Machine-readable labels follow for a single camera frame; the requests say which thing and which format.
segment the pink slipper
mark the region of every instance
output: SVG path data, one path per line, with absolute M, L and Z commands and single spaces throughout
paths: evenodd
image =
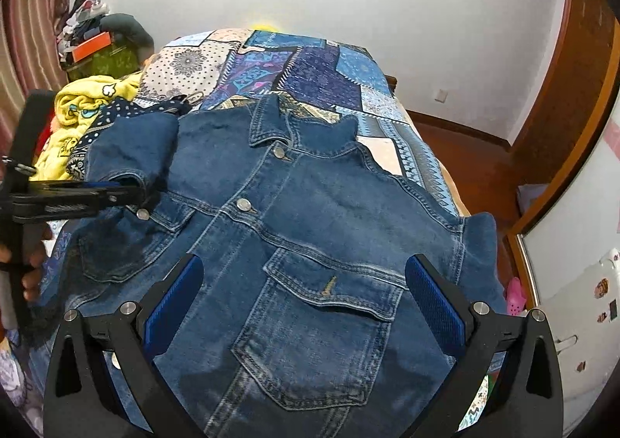
M 526 301 L 521 281 L 518 277 L 513 277 L 506 289 L 506 312 L 511 316 L 518 316 L 525 308 Z

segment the brown floor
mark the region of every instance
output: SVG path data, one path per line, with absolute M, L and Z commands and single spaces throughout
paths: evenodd
M 506 287 L 517 276 L 512 256 L 503 238 L 509 227 L 519 219 L 516 193 L 523 184 L 511 163 L 510 153 L 462 133 L 425 123 L 416 123 L 422 139 L 444 164 L 454 179 L 463 203 L 472 214 L 490 212 L 497 223 L 497 270 Z

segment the yellow object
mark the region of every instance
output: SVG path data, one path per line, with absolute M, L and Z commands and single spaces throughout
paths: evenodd
M 264 30 L 265 32 L 279 32 L 277 28 L 267 24 L 250 25 L 250 28 L 253 28 L 253 30 Z
M 141 72 L 125 79 L 110 76 L 91 76 L 67 84 L 54 100 L 58 130 L 47 141 L 36 162 L 36 175 L 31 181 L 58 181 L 71 179 L 64 169 L 71 151 L 91 123 L 99 109 L 113 98 L 132 100 L 140 86 Z

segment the blue denim jacket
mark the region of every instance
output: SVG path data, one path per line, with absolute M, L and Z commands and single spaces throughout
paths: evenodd
M 382 170 L 356 125 L 281 114 L 277 95 L 117 120 L 89 150 L 87 179 L 135 179 L 150 219 L 113 208 L 73 232 L 36 310 L 38 383 L 64 310 L 138 300 L 191 251 L 204 282 L 155 363 L 207 436 L 400 435 L 451 368 L 406 290 L 405 262 L 422 252 L 467 298 L 503 310 L 495 223 L 454 217 Z

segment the electrical outlet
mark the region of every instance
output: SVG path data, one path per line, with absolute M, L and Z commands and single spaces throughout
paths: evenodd
M 446 99 L 447 98 L 448 98 L 448 91 L 447 90 L 439 90 L 437 92 L 437 95 L 435 95 L 435 100 L 437 102 L 446 103 Z

